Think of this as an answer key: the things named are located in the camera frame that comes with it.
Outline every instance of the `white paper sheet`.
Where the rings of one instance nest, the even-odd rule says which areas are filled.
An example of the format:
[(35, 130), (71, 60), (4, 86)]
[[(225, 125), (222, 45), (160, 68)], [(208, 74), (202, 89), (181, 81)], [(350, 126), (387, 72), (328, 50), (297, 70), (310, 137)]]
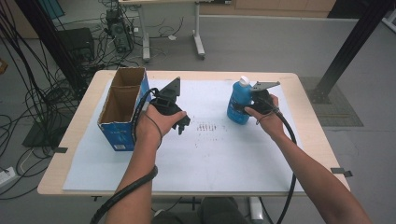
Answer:
[[(150, 80), (159, 90), (171, 80)], [(190, 126), (182, 135), (171, 130), (158, 150), (159, 168), (154, 192), (238, 193), (288, 191), (291, 169), (271, 138), (250, 118), (246, 125), (233, 123), (226, 110), (234, 81), (181, 80), (177, 104), (188, 112)], [(108, 83), (82, 137), (64, 190), (110, 190), (119, 184), (132, 152), (116, 152), (96, 122), (106, 99)], [(300, 138), (281, 86), (269, 89)], [(303, 191), (299, 184), (296, 191)]]

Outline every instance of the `black pole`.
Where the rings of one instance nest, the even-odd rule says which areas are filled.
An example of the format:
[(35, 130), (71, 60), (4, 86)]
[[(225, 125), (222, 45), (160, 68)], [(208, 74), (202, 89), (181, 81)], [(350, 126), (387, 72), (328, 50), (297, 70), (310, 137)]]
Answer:
[(312, 103), (329, 103), (328, 95), (361, 47), (381, 22), (394, 0), (373, 0), (338, 51), (326, 73), (308, 96)]
[(15, 2), (64, 73), (76, 97), (81, 100), (88, 88), (88, 84), (77, 70), (75, 62), (58, 36), (49, 15), (38, 0), (15, 0)]

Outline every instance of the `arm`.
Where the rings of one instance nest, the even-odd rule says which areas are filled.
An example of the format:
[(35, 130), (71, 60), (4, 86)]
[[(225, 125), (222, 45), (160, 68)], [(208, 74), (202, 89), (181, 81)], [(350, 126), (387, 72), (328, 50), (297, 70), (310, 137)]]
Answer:
[[(278, 106), (278, 99), (274, 95), (272, 97), (274, 104)], [(352, 193), (285, 135), (283, 123), (276, 114), (263, 118), (264, 115), (249, 107), (245, 110), (260, 121), (262, 128), (278, 145), (305, 193), (326, 223), (371, 223)]]
[[(137, 124), (134, 153), (116, 191), (123, 189), (152, 170), (161, 137), (166, 135), (172, 125), (184, 116), (186, 116), (184, 111), (172, 116), (163, 116), (152, 105), (148, 106), (145, 114), (142, 112)], [(106, 223), (150, 223), (151, 186), (152, 181), (149, 181), (116, 203), (108, 211)]]

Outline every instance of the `black tape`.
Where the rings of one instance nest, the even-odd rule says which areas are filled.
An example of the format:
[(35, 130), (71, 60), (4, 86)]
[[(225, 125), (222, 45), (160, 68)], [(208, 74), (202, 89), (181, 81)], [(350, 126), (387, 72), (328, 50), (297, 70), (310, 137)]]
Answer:
[(67, 147), (56, 147), (55, 149), (53, 149), (53, 152), (55, 153), (66, 153), (67, 151)]
[(344, 177), (351, 177), (353, 176), (351, 171), (346, 171), (344, 168), (330, 168), (332, 170), (332, 173), (335, 175), (344, 175)]

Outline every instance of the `blue bottle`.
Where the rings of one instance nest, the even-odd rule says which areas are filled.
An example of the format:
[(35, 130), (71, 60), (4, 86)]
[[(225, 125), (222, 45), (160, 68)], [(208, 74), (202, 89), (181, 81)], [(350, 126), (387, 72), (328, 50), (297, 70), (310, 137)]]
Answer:
[(246, 124), (249, 115), (244, 114), (245, 106), (251, 103), (251, 86), (247, 77), (241, 77), (233, 84), (233, 93), (228, 103), (227, 116), (238, 124)]

